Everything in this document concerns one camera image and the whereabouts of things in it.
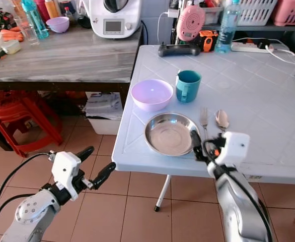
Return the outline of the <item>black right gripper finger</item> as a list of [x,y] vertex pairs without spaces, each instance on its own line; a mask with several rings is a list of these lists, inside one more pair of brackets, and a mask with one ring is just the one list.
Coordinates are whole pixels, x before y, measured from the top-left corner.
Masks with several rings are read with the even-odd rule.
[[194,153],[195,160],[207,163],[207,157],[203,153],[202,140],[199,136],[198,131],[190,131],[190,137],[192,140],[192,150]]

